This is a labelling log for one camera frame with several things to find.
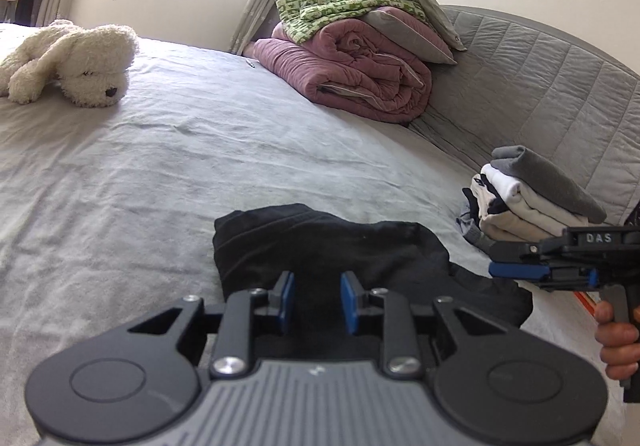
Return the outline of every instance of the pink comforter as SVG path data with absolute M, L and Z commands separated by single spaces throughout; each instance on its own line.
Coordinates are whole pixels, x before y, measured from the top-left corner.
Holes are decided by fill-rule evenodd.
M 282 25 L 255 42 L 254 57 L 311 102 L 385 122 L 427 106 L 431 73 L 412 53 L 358 19 L 327 25 L 302 45 Z

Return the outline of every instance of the device handle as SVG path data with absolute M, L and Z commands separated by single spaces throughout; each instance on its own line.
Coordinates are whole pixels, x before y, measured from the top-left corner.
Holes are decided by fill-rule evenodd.
M 640 330 L 640 323 L 634 318 L 634 309 L 640 306 L 640 285 L 606 285 L 600 296 L 613 306 L 615 322 L 632 323 Z M 640 403 L 640 372 L 620 381 L 620 386 L 625 389 L 625 402 Z

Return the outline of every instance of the plush dog head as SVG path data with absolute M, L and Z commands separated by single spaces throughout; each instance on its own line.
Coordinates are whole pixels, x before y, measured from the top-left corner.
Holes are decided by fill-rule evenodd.
M 137 49 L 133 29 L 104 25 L 62 36 L 38 60 L 35 71 L 57 77 L 78 106 L 111 106 L 127 92 L 127 69 Z

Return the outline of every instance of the gray quilted headboard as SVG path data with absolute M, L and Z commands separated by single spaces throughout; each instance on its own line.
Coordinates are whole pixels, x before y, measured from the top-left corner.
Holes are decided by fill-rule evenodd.
M 446 6 L 467 52 L 430 65 L 429 106 L 410 128 L 473 169 L 494 147 L 547 157 L 622 223 L 640 200 L 640 76 L 541 23 Z

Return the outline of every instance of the blue plastic part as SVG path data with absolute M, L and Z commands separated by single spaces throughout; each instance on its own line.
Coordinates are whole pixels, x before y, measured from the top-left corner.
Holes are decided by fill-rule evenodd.
M 293 281 L 293 274 L 289 274 L 287 283 L 282 290 L 282 305 L 278 318 L 280 319 L 280 332 L 287 334 L 289 332 L 289 322 L 291 319 L 291 306 L 293 305 L 293 294 L 295 291 L 295 284 Z
M 520 263 L 500 263 L 492 261 L 489 264 L 489 274 L 499 278 L 514 280 L 542 280 L 551 271 L 546 265 L 529 265 Z
M 356 294 L 345 274 L 340 276 L 340 298 L 342 299 L 342 312 L 347 324 L 347 331 L 355 334 L 358 331 L 358 305 Z
M 589 271 L 589 287 L 592 289 L 598 288 L 600 284 L 600 278 L 598 277 L 598 271 L 596 269 L 591 269 Z

